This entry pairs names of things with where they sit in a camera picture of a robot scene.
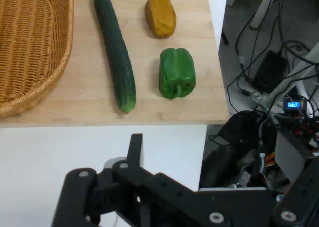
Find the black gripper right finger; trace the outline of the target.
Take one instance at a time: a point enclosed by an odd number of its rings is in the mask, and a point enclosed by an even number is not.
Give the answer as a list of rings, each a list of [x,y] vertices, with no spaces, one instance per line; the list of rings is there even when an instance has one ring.
[[[272,212],[276,227],[319,225],[319,161],[313,159]]]

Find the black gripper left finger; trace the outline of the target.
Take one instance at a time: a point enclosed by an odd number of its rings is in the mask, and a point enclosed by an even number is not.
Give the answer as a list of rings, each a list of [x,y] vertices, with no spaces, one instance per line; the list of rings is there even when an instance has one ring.
[[[195,193],[140,166],[143,136],[131,136],[128,154],[97,173],[70,171],[56,207],[54,227],[98,227],[101,215],[116,212],[132,227],[197,227]]]

